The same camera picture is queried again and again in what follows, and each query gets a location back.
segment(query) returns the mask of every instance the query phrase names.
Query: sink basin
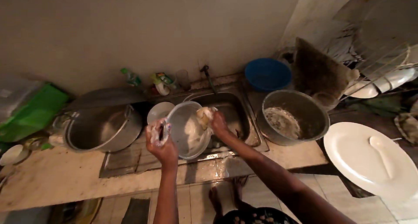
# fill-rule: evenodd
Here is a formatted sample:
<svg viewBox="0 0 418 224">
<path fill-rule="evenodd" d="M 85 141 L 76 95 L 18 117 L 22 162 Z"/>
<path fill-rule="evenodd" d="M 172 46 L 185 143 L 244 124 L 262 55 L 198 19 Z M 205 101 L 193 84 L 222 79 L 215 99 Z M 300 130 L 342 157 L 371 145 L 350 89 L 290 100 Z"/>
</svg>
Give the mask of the sink basin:
<svg viewBox="0 0 418 224">
<path fill-rule="evenodd" d="M 228 128 L 242 141 L 250 146 L 262 144 L 261 134 L 255 123 L 255 116 L 247 96 L 239 83 L 224 85 L 217 88 L 217 94 L 211 89 L 180 93 L 179 95 L 159 98 L 156 103 L 170 101 L 178 104 L 183 101 L 196 101 L 202 106 L 213 106 L 224 113 Z M 267 145 L 261 151 L 268 150 Z M 214 154 L 230 151 L 215 135 L 212 135 L 208 148 L 198 157 L 198 160 L 212 158 Z"/>
<path fill-rule="evenodd" d="M 244 92 L 241 84 L 232 83 L 217 86 L 216 89 L 217 94 L 214 94 L 212 89 L 205 88 L 154 98 L 152 103 L 158 104 L 168 101 L 176 105 L 184 101 L 192 100 L 202 106 L 216 107 L 224 113 L 228 128 L 239 139 L 254 147 L 257 151 L 268 151 L 269 148 L 261 137 L 247 94 Z M 141 146 L 129 146 L 120 152 L 107 153 L 99 177 L 108 178 L 143 171 L 140 168 L 146 167 L 147 162 L 145 158 L 143 160 L 141 160 L 141 157 L 138 158 L 139 154 L 141 154 L 137 152 L 137 148 L 139 147 Z M 188 161 L 179 160 L 179 165 L 233 155 L 235 153 L 229 147 L 215 135 L 212 135 L 207 149 L 199 157 Z M 148 167 L 148 169 L 158 169 L 160 166 L 160 163 L 156 163 L 151 168 Z"/>
</svg>

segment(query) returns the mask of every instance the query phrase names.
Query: floor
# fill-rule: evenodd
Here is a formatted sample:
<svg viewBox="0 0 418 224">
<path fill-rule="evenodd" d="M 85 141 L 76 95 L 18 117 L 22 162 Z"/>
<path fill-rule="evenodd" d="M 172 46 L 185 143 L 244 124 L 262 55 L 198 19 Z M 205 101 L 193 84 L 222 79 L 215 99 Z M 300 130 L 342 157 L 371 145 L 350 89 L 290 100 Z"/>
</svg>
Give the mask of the floor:
<svg viewBox="0 0 418 224">
<path fill-rule="evenodd" d="M 354 198 L 338 176 L 295 174 L 307 186 L 359 224 L 418 224 L 418 196 L 402 204 L 391 204 L 380 197 Z M 216 185 L 224 213 L 234 209 L 232 190 L 226 181 L 177 188 L 180 224 L 211 224 L 215 211 L 208 198 Z M 134 195 L 105 198 L 93 224 L 120 224 L 131 198 L 151 199 L 148 223 L 154 219 L 158 190 Z M 243 189 L 243 201 L 254 207 L 269 206 L 296 217 L 257 176 L 250 177 Z"/>
</svg>

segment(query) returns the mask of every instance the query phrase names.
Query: hand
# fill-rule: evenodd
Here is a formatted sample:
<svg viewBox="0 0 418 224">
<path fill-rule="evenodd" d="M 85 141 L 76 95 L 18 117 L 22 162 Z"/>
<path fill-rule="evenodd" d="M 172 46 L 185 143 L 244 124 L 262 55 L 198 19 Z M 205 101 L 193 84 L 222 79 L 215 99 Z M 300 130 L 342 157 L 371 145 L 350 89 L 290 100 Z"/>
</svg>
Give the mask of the hand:
<svg viewBox="0 0 418 224">
<path fill-rule="evenodd" d="M 152 140 L 152 135 L 161 130 L 161 122 L 165 119 L 159 119 L 156 122 L 147 126 L 146 138 L 147 138 L 147 150 L 153 154 L 161 162 L 162 168 L 177 168 L 179 162 L 179 151 L 169 135 L 167 141 L 162 145 L 157 145 L 159 141 Z"/>
<path fill-rule="evenodd" d="M 217 137 L 221 137 L 224 134 L 230 133 L 227 122 L 225 120 L 225 116 L 219 110 L 213 112 L 211 128 Z"/>
</svg>

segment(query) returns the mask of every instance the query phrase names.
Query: countertop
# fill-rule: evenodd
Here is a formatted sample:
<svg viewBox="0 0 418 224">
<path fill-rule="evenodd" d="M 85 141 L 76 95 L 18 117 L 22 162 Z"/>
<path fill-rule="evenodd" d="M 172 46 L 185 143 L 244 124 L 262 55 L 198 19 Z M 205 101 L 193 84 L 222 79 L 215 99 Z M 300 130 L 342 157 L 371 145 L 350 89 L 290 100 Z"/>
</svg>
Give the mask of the countertop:
<svg viewBox="0 0 418 224">
<path fill-rule="evenodd" d="M 256 112 L 258 106 L 253 103 L 261 104 L 263 94 L 248 93 L 248 98 Z M 295 146 L 266 142 L 270 150 L 263 154 L 286 169 L 328 163 L 316 141 Z M 75 153 L 56 147 L 34 151 L 22 163 L 4 167 L 0 175 L 13 174 L 0 192 L 0 212 L 158 189 L 161 170 L 99 178 L 104 156 L 98 151 Z M 240 157 L 207 160 L 180 165 L 177 185 L 210 183 L 253 173 Z"/>
</svg>

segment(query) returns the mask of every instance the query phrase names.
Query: white spoon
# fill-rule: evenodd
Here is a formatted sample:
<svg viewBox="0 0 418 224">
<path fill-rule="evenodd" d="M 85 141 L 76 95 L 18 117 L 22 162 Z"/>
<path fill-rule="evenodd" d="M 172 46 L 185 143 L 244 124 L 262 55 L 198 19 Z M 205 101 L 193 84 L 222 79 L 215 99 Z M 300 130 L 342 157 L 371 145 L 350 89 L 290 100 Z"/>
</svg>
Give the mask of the white spoon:
<svg viewBox="0 0 418 224">
<path fill-rule="evenodd" d="M 379 155 L 382 158 L 382 162 L 383 162 L 383 165 L 384 165 L 384 170 L 386 171 L 386 173 L 388 175 L 388 178 L 392 179 L 393 175 L 392 175 L 392 173 L 390 172 L 390 169 L 389 169 L 389 167 L 390 167 L 389 159 L 382 151 L 383 148 L 384 148 L 382 141 L 380 140 L 380 138 L 378 136 L 371 136 L 369 138 L 369 143 L 376 151 L 379 152 Z"/>
</svg>

